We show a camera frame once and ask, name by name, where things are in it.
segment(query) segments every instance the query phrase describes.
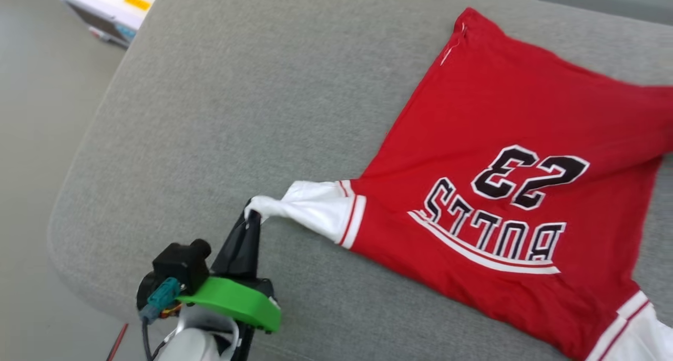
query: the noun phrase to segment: white stripe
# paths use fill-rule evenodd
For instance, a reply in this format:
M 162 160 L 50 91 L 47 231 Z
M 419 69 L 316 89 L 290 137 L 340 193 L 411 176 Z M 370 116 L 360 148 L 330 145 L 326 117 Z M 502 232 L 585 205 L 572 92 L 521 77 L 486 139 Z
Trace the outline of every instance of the white stripe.
M 365 213 L 366 205 L 367 198 L 365 196 L 356 196 L 355 208 L 353 208 L 353 217 L 351 218 L 351 226 L 348 227 L 348 232 L 346 232 L 346 239 L 343 239 L 343 243 L 341 244 L 341 246 L 346 249 L 350 249 L 353 246 L 355 237 L 358 236 L 358 231 L 360 230 L 360 224 L 362 223 L 362 217 Z
M 461 253 L 461 255 L 465 256 L 471 261 L 474 261 L 475 263 L 478 263 L 479 265 L 483 265 L 487 268 L 493 269 L 493 270 L 500 270 L 501 272 L 512 272 L 512 273 L 526 273 L 526 274 L 555 274 L 555 273 L 560 273 L 560 271 L 555 267 L 555 266 L 548 266 L 548 267 L 525 267 L 525 266 L 514 266 L 514 265 L 507 265 L 507 264 L 502 264 L 498 263 L 497 261 L 490 260 L 488 258 L 485 258 L 480 255 L 476 255 L 467 249 L 464 249 L 463 247 L 459 246 L 457 243 L 455 243 L 453 240 L 459 240 L 455 237 L 449 238 L 449 236 L 446 236 L 442 234 L 438 229 L 430 225 L 429 222 L 426 220 L 423 220 L 423 218 L 419 217 L 418 214 L 414 212 L 408 212 L 411 218 L 418 222 L 418 224 L 422 225 L 425 227 L 428 231 L 430 231 L 431 234 L 435 235 L 438 239 L 440 239 L 444 244 L 450 246 L 454 251 Z M 517 260 L 507 260 L 507 262 L 514 262 Z M 538 261 L 527 261 L 528 265 L 540 265 Z
M 447 229 L 442 227 L 441 225 L 433 222 L 430 220 L 430 218 L 426 217 L 423 215 L 422 210 L 416 210 L 414 211 L 416 215 L 421 217 L 422 220 L 425 220 L 425 222 L 429 225 L 432 225 L 432 227 L 435 227 L 435 229 L 439 232 L 441 232 L 444 236 L 449 238 L 450 241 L 453 241 L 454 243 L 462 244 L 464 247 L 472 249 L 475 253 L 478 253 L 479 255 L 487 258 L 487 259 L 492 259 L 495 260 L 495 262 L 503 262 L 503 263 L 511 263 L 511 264 L 518 264 L 524 267 L 539 267 L 540 265 L 549 265 L 552 266 L 554 265 L 554 262 L 551 260 L 514 260 L 514 259 L 508 259 L 503 256 L 497 256 L 493 255 L 493 253 L 488 253 L 486 251 L 483 251 L 482 249 L 479 249 L 463 240 L 460 238 L 456 237 L 456 235 L 452 234 L 451 232 L 448 232 Z
M 442 65 L 444 64 L 444 61 L 446 60 L 446 58 L 449 56 L 449 54 L 451 54 L 451 50 L 453 50 L 454 47 L 456 47 L 456 46 L 459 45 L 459 44 L 461 44 L 461 40 L 458 40 L 458 43 L 456 43 L 455 45 L 453 45 L 453 46 L 446 52 L 446 54 L 444 55 L 444 58 L 442 58 L 442 62 L 440 63 L 440 66 L 442 66 Z
M 642 291 L 639 291 L 630 297 L 630 299 L 626 301 L 625 304 L 622 304 L 622 306 L 617 310 L 617 313 L 623 318 L 629 318 L 629 316 L 632 316 L 633 313 L 638 311 L 638 308 L 641 308 L 646 301 L 647 296 Z
M 638 309 L 641 308 L 646 301 L 646 295 L 642 291 L 639 291 L 630 297 L 630 299 L 626 301 L 625 304 L 622 304 L 622 306 L 617 310 L 617 318 L 598 338 L 594 349 L 592 349 L 591 353 L 589 353 L 586 361 L 598 361 L 599 357 L 602 356 L 603 353 L 605 353 L 605 351 L 608 349 L 608 346 L 612 344 L 615 336 L 625 325 L 627 325 L 627 319 L 630 318 L 633 313 L 638 311 Z
M 615 336 L 625 325 L 627 325 L 627 320 L 622 318 L 622 316 L 618 316 L 615 321 L 613 321 L 613 324 L 610 324 L 610 327 L 608 327 L 608 329 L 606 329 L 605 332 L 603 332 L 603 334 L 598 338 L 594 349 L 592 349 L 591 353 L 589 353 L 589 356 L 587 356 L 585 361 L 598 361 L 599 357 L 603 355 L 606 349 L 608 349 L 608 346 L 612 344 Z
M 341 184 L 346 191 L 346 197 L 355 196 L 355 192 L 353 192 L 353 188 L 351 187 L 351 180 L 341 180 Z

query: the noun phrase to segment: red stripe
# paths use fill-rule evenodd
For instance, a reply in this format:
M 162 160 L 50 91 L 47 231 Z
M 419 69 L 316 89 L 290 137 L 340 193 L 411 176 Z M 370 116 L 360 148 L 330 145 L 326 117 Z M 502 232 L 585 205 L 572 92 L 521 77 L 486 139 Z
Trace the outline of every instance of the red stripe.
M 432 225 L 432 226 L 435 227 L 435 228 L 440 226 L 439 224 L 436 224 L 435 222 L 431 222 L 431 221 L 429 221 L 429 220 L 426 220 L 425 218 L 422 218 L 422 219 L 425 220 L 426 223 Z M 476 252 L 474 249 L 468 248 L 468 247 L 464 246 L 463 244 L 460 244 L 460 243 L 457 242 L 457 241 L 454 241 L 454 239 L 452 239 L 451 236 L 447 236 L 447 235 L 444 234 L 444 232 L 442 232 L 442 231 L 440 231 L 440 233 L 441 233 L 442 235 L 444 235 L 444 237 L 445 237 L 446 239 L 452 241 L 454 244 L 456 244 L 456 245 L 462 247 L 463 249 L 465 249 L 465 250 L 467 250 L 467 251 L 470 251 L 471 253 L 474 253 L 474 255 L 480 256 L 481 258 L 484 258 L 484 259 L 493 261 L 493 262 L 498 263 L 498 264 L 509 265 L 509 266 L 515 266 L 515 267 L 530 267 L 530 268 L 542 268 L 542 267 L 552 267 L 552 266 L 554 266 L 553 263 L 549 263 L 549 264 L 531 264 L 531 265 L 526 265 L 526 264 L 524 264 L 524 265 L 522 265 L 522 264 L 509 263 L 509 262 L 507 262 L 507 261 L 494 259 L 494 258 L 491 258 L 491 257 L 489 257 L 489 256 L 487 256 L 487 255 L 483 255 L 483 254 L 481 254 L 481 253 L 479 253 L 479 252 Z
M 343 195 L 348 197 L 348 192 L 346 191 L 346 188 L 343 187 L 343 183 L 339 181 L 339 187 L 341 187 L 341 191 L 343 191 Z
M 643 303 L 643 305 L 640 306 L 640 308 L 638 308 L 638 310 L 636 310 L 635 313 L 633 313 L 631 316 L 629 316 L 629 318 L 627 319 L 627 322 L 624 325 L 624 327 L 622 327 L 622 329 L 619 330 L 619 332 L 617 333 L 617 335 L 615 336 L 613 341 L 610 342 L 610 345 L 607 347 L 607 349 L 605 349 L 605 352 L 603 352 L 603 354 L 601 354 L 601 356 L 599 357 L 599 361 L 601 359 L 603 359 L 606 356 L 606 354 L 608 354 L 608 352 L 610 351 L 610 348 L 613 347 L 613 345 L 615 344 L 615 342 L 617 342 L 617 340 L 622 335 L 622 333 L 627 329 L 627 327 L 629 327 L 629 324 L 630 324 L 630 321 L 632 320 L 632 318 L 634 316 L 638 315 L 645 308 L 645 306 L 647 306 L 647 304 L 649 304 L 649 299 L 645 303 Z
M 351 205 L 351 216 L 348 217 L 348 224 L 346 224 L 346 229 L 343 230 L 343 235 L 341 235 L 341 241 L 339 241 L 339 245 L 343 244 L 343 241 L 346 240 L 346 234 L 348 233 L 349 227 L 351 227 L 351 222 L 353 222 L 353 213 L 355 213 L 355 201 L 356 199 L 353 199 L 353 205 Z

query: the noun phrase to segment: gray cushion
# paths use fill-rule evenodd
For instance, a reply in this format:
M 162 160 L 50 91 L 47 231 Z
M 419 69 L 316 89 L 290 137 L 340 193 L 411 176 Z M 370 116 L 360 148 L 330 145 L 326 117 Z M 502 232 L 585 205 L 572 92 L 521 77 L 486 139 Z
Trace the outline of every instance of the gray cushion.
M 158 0 L 54 210 L 60 276 L 134 322 L 138 283 L 168 243 L 218 249 L 251 196 L 359 176 L 466 6 L 582 66 L 673 83 L 673 28 L 532 0 Z M 669 325 L 670 166 L 635 273 Z M 250 359 L 562 359 L 287 220 L 264 225 L 260 275 L 283 324 Z

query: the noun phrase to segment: gray floor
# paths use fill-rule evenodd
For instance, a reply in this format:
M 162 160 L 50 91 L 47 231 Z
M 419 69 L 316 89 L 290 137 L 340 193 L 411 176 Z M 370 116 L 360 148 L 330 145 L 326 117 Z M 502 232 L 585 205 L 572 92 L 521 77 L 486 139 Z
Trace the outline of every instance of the gray floor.
M 639 14 L 664 23 L 673 18 Z M 104 359 L 122 327 L 60 284 L 46 258 L 45 233 L 60 184 L 123 55 L 91 37 L 58 0 L 0 0 L 3 360 Z M 135 323 L 115 359 L 142 359 Z

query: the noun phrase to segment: bulls jersey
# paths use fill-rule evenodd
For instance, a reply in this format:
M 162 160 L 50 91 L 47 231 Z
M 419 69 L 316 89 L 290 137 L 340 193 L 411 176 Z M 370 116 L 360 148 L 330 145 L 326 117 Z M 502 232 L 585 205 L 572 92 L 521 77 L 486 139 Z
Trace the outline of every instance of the bulls jersey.
M 358 179 L 296 182 L 280 215 L 572 359 L 673 359 L 631 279 L 673 88 L 615 81 L 473 9 Z

